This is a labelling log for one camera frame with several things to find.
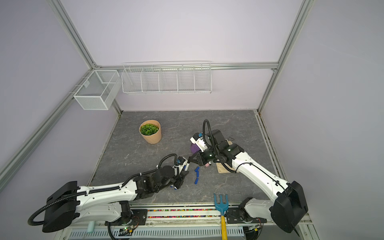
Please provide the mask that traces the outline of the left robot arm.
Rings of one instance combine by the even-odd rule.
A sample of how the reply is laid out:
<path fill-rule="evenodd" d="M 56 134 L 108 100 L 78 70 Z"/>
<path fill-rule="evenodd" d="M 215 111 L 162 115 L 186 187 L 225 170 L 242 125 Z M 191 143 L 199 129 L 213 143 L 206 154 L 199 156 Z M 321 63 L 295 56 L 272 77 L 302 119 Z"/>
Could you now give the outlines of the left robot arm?
<path fill-rule="evenodd" d="M 44 233 L 51 233 L 80 222 L 129 222 L 133 217 L 130 202 L 150 198 L 170 186 L 179 189 L 188 173 L 184 166 L 159 166 L 119 184 L 87 187 L 68 182 L 29 217 L 28 225 L 42 226 Z"/>

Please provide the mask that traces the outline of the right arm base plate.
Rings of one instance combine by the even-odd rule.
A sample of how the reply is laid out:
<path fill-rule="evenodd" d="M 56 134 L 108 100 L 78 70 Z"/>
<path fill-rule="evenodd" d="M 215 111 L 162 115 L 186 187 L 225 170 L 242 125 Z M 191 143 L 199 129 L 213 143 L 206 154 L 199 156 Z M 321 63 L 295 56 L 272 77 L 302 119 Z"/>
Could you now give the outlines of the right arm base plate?
<path fill-rule="evenodd" d="M 227 222 L 229 224 L 264 224 L 267 223 L 266 219 L 263 218 L 252 218 L 245 210 L 239 208 L 229 208 L 225 213 Z"/>

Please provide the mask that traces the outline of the white marker pen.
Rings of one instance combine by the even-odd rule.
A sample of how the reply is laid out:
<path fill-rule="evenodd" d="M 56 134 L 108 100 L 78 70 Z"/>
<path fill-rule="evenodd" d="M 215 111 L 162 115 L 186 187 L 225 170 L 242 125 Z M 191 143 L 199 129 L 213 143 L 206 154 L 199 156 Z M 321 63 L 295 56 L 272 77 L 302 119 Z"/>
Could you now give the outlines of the white marker pen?
<path fill-rule="evenodd" d="M 187 171 L 188 170 L 188 168 L 189 168 L 189 163 L 186 163 L 186 165 L 183 167 L 183 171 Z"/>

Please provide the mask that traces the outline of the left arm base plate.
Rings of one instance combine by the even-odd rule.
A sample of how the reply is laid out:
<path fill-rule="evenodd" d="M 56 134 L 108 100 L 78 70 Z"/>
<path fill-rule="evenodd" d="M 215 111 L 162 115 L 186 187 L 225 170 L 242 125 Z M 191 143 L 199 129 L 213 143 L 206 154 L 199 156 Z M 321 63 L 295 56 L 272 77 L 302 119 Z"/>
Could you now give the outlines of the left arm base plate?
<path fill-rule="evenodd" d="M 148 215 L 147 209 L 133 209 L 127 216 L 119 217 L 111 222 L 111 226 L 141 226 L 146 224 Z"/>

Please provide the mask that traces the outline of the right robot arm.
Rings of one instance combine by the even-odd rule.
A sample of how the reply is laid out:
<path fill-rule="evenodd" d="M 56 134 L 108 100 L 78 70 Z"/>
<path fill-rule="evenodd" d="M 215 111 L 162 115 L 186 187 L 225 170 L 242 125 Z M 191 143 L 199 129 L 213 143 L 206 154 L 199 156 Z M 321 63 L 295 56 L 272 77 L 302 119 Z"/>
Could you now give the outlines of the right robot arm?
<path fill-rule="evenodd" d="M 252 197 L 239 205 L 239 218 L 251 222 L 257 218 L 273 221 L 286 233 L 295 231 L 297 224 L 308 213 L 303 187 L 296 181 L 289 183 L 261 166 L 239 145 L 229 144 L 219 130 L 210 134 L 196 133 L 191 143 L 198 151 L 189 157 L 190 163 L 204 166 L 215 162 L 229 172 L 241 173 L 258 186 L 269 198 L 268 204 L 258 204 Z"/>

